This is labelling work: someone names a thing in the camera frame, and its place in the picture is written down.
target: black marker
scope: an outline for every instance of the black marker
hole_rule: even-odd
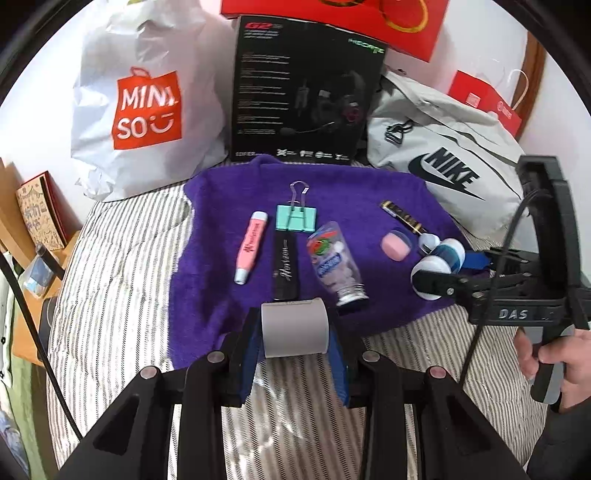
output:
[[[297,300],[300,296],[300,276],[297,266],[297,244],[293,232],[275,230],[273,248],[273,299]]]

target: nike logo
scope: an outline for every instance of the nike logo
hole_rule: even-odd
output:
[[[423,162],[431,165],[445,178],[441,178],[433,173],[425,170]],[[440,148],[434,154],[419,155],[408,164],[408,171],[417,177],[441,185],[442,187],[455,190],[457,192],[465,193],[471,197],[479,200],[484,200],[478,195],[466,190],[466,186],[470,185],[474,180],[480,178],[476,172],[470,167],[466,166],[453,153],[448,152],[445,148]]]

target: white plastic bag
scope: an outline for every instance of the white plastic bag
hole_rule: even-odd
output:
[[[99,2],[74,86],[72,158],[85,195],[119,200],[225,158],[196,0]]]

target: notebook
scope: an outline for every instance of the notebook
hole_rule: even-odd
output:
[[[33,242],[44,244],[48,250],[65,248],[66,234],[55,206],[49,172],[45,171],[24,183],[16,194]]]

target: binder clip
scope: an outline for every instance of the binder clip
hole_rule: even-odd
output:
[[[296,200],[296,185],[301,183],[304,189],[300,195],[300,201]],[[316,209],[306,206],[306,193],[310,186],[303,181],[295,181],[290,185],[291,202],[289,205],[277,205],[277,215],[275,216],[275,229],[286,230],[290,232],[309,232],[316,231]]]

